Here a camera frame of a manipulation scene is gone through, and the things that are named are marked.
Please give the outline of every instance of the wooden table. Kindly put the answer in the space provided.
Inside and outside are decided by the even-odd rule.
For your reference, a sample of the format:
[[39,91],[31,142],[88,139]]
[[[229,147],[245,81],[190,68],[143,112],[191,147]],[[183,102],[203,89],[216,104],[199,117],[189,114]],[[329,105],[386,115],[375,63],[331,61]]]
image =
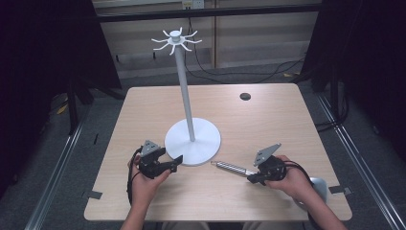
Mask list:
[[[239,96],[249,93],[251,100]],[[299,88],[295,84],[189,86],[192,116],[217,126],[221,146],[213,160],[252,171],[258,150],[277,143],[275,155],[298,162],[310,176],[339,185]],[[170,127],[185,119],[179,86],[136,87],[128,91],[84,216],[89,220],[125,219],[127,162],[145,140],[163,147]],[[164,155],[161,162],[169,161]],[[343,194],[328,194],[328,206],[341,220],[351,218]],[[243,176],[206,163],[179,166],[161,185],[146,220],[159,221],[291,221],[307,213],[281,191],[251,184]]]

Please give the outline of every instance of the wire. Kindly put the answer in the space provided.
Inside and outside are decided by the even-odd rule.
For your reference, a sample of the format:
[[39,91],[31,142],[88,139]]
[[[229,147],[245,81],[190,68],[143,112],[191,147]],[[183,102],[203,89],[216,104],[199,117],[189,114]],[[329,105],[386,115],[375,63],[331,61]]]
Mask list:
[[[193,30],[193,26],[192,26],[192,21],[189,18],[188,35],[193,34],[193,32],[194,32],[194,30]],[[201,65],[200,60],[199,60],[199,58],[197,56],[197,49],[196,49],[195,44],[193,44],[193,48],[194,48],[194,56],[196,58],[198,66],[200,67],[200,69],[204,73],[206,73],[208,75],[211,75],[211,76],[228,76],[228,75],[260,75],[260,76],[263,76],[263,75],[266,75],[266,76],[268,76],[268,77],[266,77],[266,78],[264,78],[262,80],[254,81],[252,83],[261,83],[261,82],[264,82],[266,80],[269,80],[273,76],[275,76],[277,74],[280,74],[280,73],[283,73],[283,72],[286,72],[289,69],[296,66],[298,63],[303,62],[305,60],[305,57],[302,57],[299,60],[293,60],[293,61],[287,61],[287,62],[281,63],[280,65],[278,65],[277,69],[272,74],[269,74],[269,73],[244,73],[244,72],[213,73],[213,72],[207,71],[207,70],[205,70],[203,68],[203,66]],[[285,69],[280,71],[280,69],[287,63],[293,63],[293,64],[291,66],[289,66],[288,68],[285,68]],[[218,83],[222,83],[222,84],[231,84],[230,82],[225,82],[225,81],[222,81],[222,80],[216,80],[216,79],[212,79],[212,78],[205,77],[205,76],[197,76],[196,74],[194,74],[188,68],[188,65],[186,63],[186,51],[184,53],[184,64],[185,64],[185,68],[188,71],[188,73],[190,75],[194,76],[195,78],[214,81],[214,82],[218,82]],[[317,64],[314,69],[310,70],[309,72],[305,73],[304,75],[300,75],[299,77],[297,77],[295,80],[292,80],[291,82],[299,83],[300,81],[307,80],[309,78],[309,76],[311,76],[311,74],[314,71],[316,71],[319,68],[322,68],[323,66],[325,66],[325,63]],[[336,120],[334,120],[332,122],[324,122],[324,123],[320,123],[320,124],[315,124],[316,127],[322,127],[322,128],[317,130],[318,132],[323,132],[323,131],[329,130],[329,129],[333,128],[333,127],[339,126],[346,120],[347,115],[348,115],[348,111],[349,111],[349,103],[348,103],[348,99],[347,99],[347,93],[345,93],[345,95],[343,96],[342,106],[343,106],[342,109],[341,109],[342,113],[340,114],[338,119],[336,119]]]
[[296,169],[302,171],[302,173],[306,177],[307,181],[310,183],[311,186],[313,186],[313,182],[311,181],[310,176],[308,176],[307,172],[301,165],[299,165],[298,163],[293,162],[293,161],[283,161],[283,163],[291,163],[291,164],[284,164],[284,165],[286,167],[292,167],[292,168],[296,168]]
[[320,123],[320,124],[315,124],[316,127],[323,127],[323,128],[317,129],[317,132],[320,133],[320,132],[329,130],[331,128],[337,127],[346,121],[346,119],[349,115],[349,110],[350,110],[349,94],[347,92],[346,87],[344,87],[343,94],[344,95],[343,95],[343,98],[341,101],[342,108],[341,108],[341,113],[340,113],[339,117],[337,119],[333,120],[332,122],[324,122],[324,123]]
[[[188,35],[190,35],[190,34],[193,34],[193,27],[192,27],[192,21],[191,21],[191,19],[189,18]],[[287,61],[287,62],[281,63],[281,64],[277,67],[277,69],[276,69],[272,74],[269,74],[269,73],[244,73],[244,72],[213,73],[213,72],[207,71],[207,70],[205,70],[205,69],[203,68],[203,66],[201,65],[200,60],[199,60],[199,58],[198,58],[198,56],[197,56],[196,45],[193,44],[193,46],[194,46],[194,47],[193,47],[193,48],[194,48],[194,55],[195,55],[197,64],[198,64],[198,66],[200,67],[200,69],[201,69],[204,73],[206,73],[206,74],[209,74],[209,75],[212,75],[212,76],[228,76],[228,75],[260,75],[260,76],[265,75],[265,76],[268,76],[268,77],[266,77],[266,78],[264,78],[264,79],[262,79],[262,80],[258,80],[258,81],[252,82],[252,83],[261,83],[261,82],[263,82],[263,81],[266,81],[266,80],[272,78],[272,77],[275,76],[276,74],[280,74],[280,73],[286,72],[287,70],[289,70],[289,69],[293,68],[294,66],[296,66],[298,63],[303,62],[304,59],[305,59],[304,57],[302,57],[302,58],[299,59],[299,60],[291,60],[291,61]],[[185,60],[185,67],[186,67],[187,71],[189,72],[189,74],[191,74],[192,76],[194,76],[194,77],[196,77],[196,78],[200,78],[200,79],[209,80],[209,81],[215,81],[215,82],[218,82],[218,83],[230,84],[229,82],[225,82],[225,81],[222,81],[222,80],[215,80],[215,79],[211,79],[211,78],[204,77],[204,76],[197,76],[196,74],[194,74],[192,71],[189,70],[188,65],[187,65],[187,63],[186,63],[186,51],[185,51],[185,54],[184,54],[184,60]],[[291,66],[289,66],[288,68],[279,71],[280,68],[281,68],[283,65],[287,64],[287,63],[293,63],[293,64],[292,64]]]

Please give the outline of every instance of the finger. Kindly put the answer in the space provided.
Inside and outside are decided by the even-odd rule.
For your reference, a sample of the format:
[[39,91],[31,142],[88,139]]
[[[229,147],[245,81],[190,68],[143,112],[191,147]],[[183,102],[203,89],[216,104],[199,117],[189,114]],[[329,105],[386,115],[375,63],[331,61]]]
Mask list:
[[[127,166],[131,165],[132,158],[128,161]],[[140,164],[140,155],[136,155],[134,159],[134,165],[139,165]]]
[[162,182],[164,182],[169,177],[169,175],[170,175],[170,170],[165,170],[160,175],[155,177],[156,183],[161,184]]
[[287,158],[287,156],[285,156],[285,155],[277,155],[277,156],[275,156],[275,157],[281,159],[282,161],[287,161],[287,160],[289,160],[289,158]]
[[135,160],[134,160],[134,165],[139,165],[141,161],[141,156],[140,155],[136,155],[135,156]]

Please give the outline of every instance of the hand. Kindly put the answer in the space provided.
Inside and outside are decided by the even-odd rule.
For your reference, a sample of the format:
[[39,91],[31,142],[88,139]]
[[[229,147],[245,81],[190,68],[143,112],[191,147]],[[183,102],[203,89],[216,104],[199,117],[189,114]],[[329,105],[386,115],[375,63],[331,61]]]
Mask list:
[[[288,161],[284,155],[276,156],[282,161]],[[286,177],[280,181],[265,180],[265,184],[271,189],[284,191],[288,196],[302,201],[304,196],[309,193],[315,193],[306,176],[302,171],[296,168],[288,167]]]
[[162,172],[159,176],[154,179],[150,179],[144,176],[141,172],[139,173],[138,165],[140,164],[140,155],[137,155],[134,160],[134,164],[130,166],[131,161],[128,162],[128,167],[132,167],[132,176],[136,173],[132,181],[132,202],[133,205],[142,205],[143,207],[149,206],[149,203],[155,197],[156,191],[162,182],[164,182],[170,175],[170,170]]
[[140,173],[137,165],[140,164],[140,155],[134,159],[134,164],[128,162],[128,167],[132,167],[132,176],[137,174],[132,181],[132,205],[128,215],[122,225],[122,230],[142,230],[144,219],[147,214],[147,209],[150,202],[155,197],[156,191],[162,182],[164,182],[170,175],[170,170],[162,172],[154,179],[150,179]]

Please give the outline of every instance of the gray carpet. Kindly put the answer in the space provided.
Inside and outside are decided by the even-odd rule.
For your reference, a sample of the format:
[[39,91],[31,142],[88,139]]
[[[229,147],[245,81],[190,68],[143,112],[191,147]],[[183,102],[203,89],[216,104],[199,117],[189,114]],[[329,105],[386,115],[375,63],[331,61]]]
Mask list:
[[[276,65],[263,65],[215,71],[217,73],[273,73],[276,67]],[[295,73],[299,72],[300,69],[301,63],[285,72]],[[231,74],[214,76],[201,71],[194,72],[194,74],[207,76],[216,81],[188,75],[190,85],[219,83],[217,81],[223,83],[254,83],[264,80],[262,82],[267,83],[289,82],[291,80],[291,78],[284,77],[282,74],[269,79],[265,79],[269,75]],[[125,94],[128,88],[134,86],[177,84],[178,78],[175,74],[132,78],[122,80],[124,89],[116,91]],[[299,86],[313,121],[315,123],[327,121],[317,96],[311,90],[310,82],[301,82]],[[84,121],[82,132],[41,229],[119,229],[122,224],[121,222],[110,221],[87,221],[83,217],[87,200],[82,197],[82,194],[93,187],[108,141],[123,105],[123,101],[112,99],[97,90],[92,90],[92,94],[95,96],[95,101],[90,105],[87,118],[82,119]],[[79,105],[79,112],[85,108],[86,106]],[[403,195],[406,194],[406,188],[402,185],[405,184],[406,180],[406,176],[404,176],[406,174],[405,163],[397,157],[390,142],[375,134],[372,125],[373,122],[370,121],[360,106],[350,100],[350,113],[345,121],[345,127],[379,183],[396,204],[396,208],[404,218],[406,217],[406,200]],[[29,160],[25,170],[20,174],[19,182],[10,186],[0,200],[1,229],[24,229],[64,148],[68,131],[69,117],[67,112],[56,115],[56,112],[52,111],[50,122],[46,125],[36,152]],[[357,169],[353,166],[335,131],[321,132],[320,137],[341,185],[351,187],[353,191],[352,194],[347,195],[353,213],[352,219],[346,222],[347,227],[355,230],[391,229]],[[308,223],[304,227],[305,229],[312,229]]]

